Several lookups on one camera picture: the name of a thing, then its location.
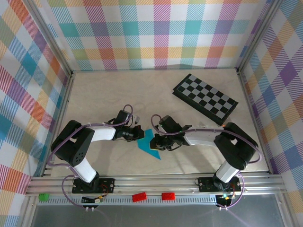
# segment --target chessboard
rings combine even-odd
[[[173,94],[222,125],[238,102],[218,91],[194,75],[188,74],[174,89]]]

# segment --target cable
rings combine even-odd
[[[83,207],[83,206],[81,206],[81,205],[79,205],[79,204],[77,204],[77,203],[74,203],[74,202],[67,196],[67,194],[66,194],[66,192],[65,192],[65,190],[64,190],[64,182],[65,182],[66,179],[69,178],[69,177],[75,177],[75,176],[74,176],[74,175],[68,175],[68,176],[66,176],[66,177],[63,179],[62,184],[61,184],[61,188],[62,188],[63,195],[65,196],[65,198],[66,198],[72,205],[75,205],[75,206],[77,206],[77,207],[80,207],[80,208],[84,208],[84,209],[85,209],[85,207]]]
[[[233,204],[231,204],[229,206],[226,206],[226,208],[230,208],[230,207],[233,207],[234,205],[236,205],[240,201],[240,199],[242,198],[242,196],[243,196],[244,187],[245,187],[244,177],[241,174],[238,174],[238,176],[241,178],[242,183],[243,183],[241,194],[240,194],[240,196],[238,197],[238,199]]]
[[[224,130],[224,129],[215,129],[215,128],[202,128],[202,129],[188,129],[188,130],[178,131],[178,132],[174,132],[174,133],[166,133],[166,132],[160,131],[159,129],[156,128],[156,126],[155,126],[154,123],[153,123],[153,118],[154,118],[154,117],[159,117],[160,119],[162,119],[162,118],[161,118],[161,116],[158,115],[158,114],[154,114],[153,116],[151,116],[151,125],[152,125],[152,127],[155,129],[155,131],[156,131],[157,133],[161,133],[161,134],[167,135],[167,136],[174,136],[174,135],[178,135],[178,134],[181,134],[181,133],[184,133],[184,132],[191,132],[191,131],[225,132],[225,133],[228,133],[228,134],[230,134],[230,135],[232,135],[232,136],[234,136],[234,137],[236,137],[236,138],[238,138],[238,139],[240,139],[240,140],[246,142],[246,143],[247,143],[248,145],[250,145],[256,152],[258,152],[259,157],[257,158],[257,160],[250,161],[249,164],[257,163],[257,162],[261,161],[261,159],[262,159],[262,153],[261,153],[261,151],[260,151],[258,148],[256,148],[255,145],[253,145],[250,141],[248,141],[248,140],[245,139],[244,137],[242,137],[242,136],[240,136],[240,135],[238,135],[238,134],[236,134],[236,133],[234,133],[234,132],[232,132],[232,131],[228,131],[228,130]]]

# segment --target red block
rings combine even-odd
[[[174,192],[162,193],[162,200],[176,200],[176,195]]]
[[[145,192],[133,195],[133,202],[138,202],[138,201],[142,201],[142,200],[146,200],[147,196]]]

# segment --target metal rail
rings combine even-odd
[[[199,192],[195,180],[199,177],[212,177],[213,174],[174,174],[174,175],[126,175],[102,176],[115,178],[115,189],[112,195],[132,195],[146,192],[149,195],[160,195],[162,192],[175,192],[176,195],[201,195],[222,192]],[[273,194],[285,192],[285,186],[280,175],[268,173],[243,173],[245,180],[245,194]],[[61,189],[63,177],[33,177],[27,190],[27,196],[49,193],[63,195]],[[65,182],[64,190],[71,194],[72,180]]]

